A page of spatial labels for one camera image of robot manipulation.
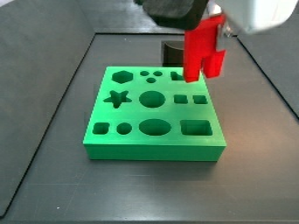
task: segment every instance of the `black table surface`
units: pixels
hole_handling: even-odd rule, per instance
[[[180,39],[94,37],[2,222],[299,221],[297,120],[235,38],[207,81],[228,143],[219,162],[88,159],[105,67],[159,67],[161,41]]]

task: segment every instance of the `gray floor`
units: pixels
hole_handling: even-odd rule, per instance
[[[96,33],[183,33],[157,26],[133,0],[78,0]]]
[[[299,117],[299,4],[283,25],[237,38]]]
[[[217,163],[89,161],[81,140],[106,66],[160,66],[161,40],[96,36],[4,221],[299,221],[299,125],[239,42],[208,80]]]
[[[93,36],[73,0],[0,7],[0,217]]]

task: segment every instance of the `square hole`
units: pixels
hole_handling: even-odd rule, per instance
[[[180,104],[188,103],[187,95],[185,94],[176,94],[173,96],[173,102],[180,103]]]
[[[192,100],[195,104],[208,104],[208,101],[204,95],[195,95],[192,97]]]
[[[211,136],[211,123],[205,120],[181,120],[181,133],[185,136]]]
[[[96,122],[93,125],[92,133],[94,135],[105,135],[108,133],[108,122]]]

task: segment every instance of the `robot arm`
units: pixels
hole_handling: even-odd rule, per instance
[[[134,0],[157,25],[193,30],[208,9],[224,11],[228,19],[248,34],[279,26],[291,16],[297,0]]]
[[[183,77],[187,82],[196,81],[201,72],[207,78],[220,76],[225,56],[221,43],[232,34],[227,20],[253,34],[280,25],[297,3],[297,0],[136,1],[160,26],[184,30]]]

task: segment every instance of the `green foam block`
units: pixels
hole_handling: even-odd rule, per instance
[[[90,159],[217,161],[227,144],[203,76],[108,67],[82,144]]]

